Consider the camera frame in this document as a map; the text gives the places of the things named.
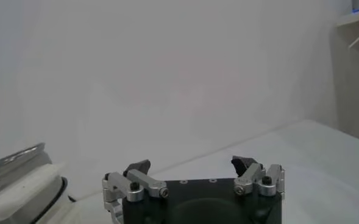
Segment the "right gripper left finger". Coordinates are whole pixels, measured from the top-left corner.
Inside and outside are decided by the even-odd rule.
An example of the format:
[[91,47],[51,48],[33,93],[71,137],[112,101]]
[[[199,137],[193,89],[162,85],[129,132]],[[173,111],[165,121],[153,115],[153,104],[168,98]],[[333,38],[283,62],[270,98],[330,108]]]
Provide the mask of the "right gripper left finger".
[[104,202],[113,203],[124,198],[131,203],[139,202],[145,192],[152,198],[168,198],[167,183],[148,176],[150,167],[151,162],[145,159],[130,164],[122,173],[105,174],[102,179]]

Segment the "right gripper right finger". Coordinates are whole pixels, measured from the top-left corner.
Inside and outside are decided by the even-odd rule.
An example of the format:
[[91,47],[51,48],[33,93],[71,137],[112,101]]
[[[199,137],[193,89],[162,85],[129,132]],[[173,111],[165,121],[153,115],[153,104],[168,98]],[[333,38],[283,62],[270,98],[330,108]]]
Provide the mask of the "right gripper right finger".
[[255,159],[242,156],[232,156],[231,163],[238,175],[233,181],[236,195],[255,192],[263,197],[285,196],[285,169],[280,164],[272,164],[266,170]]

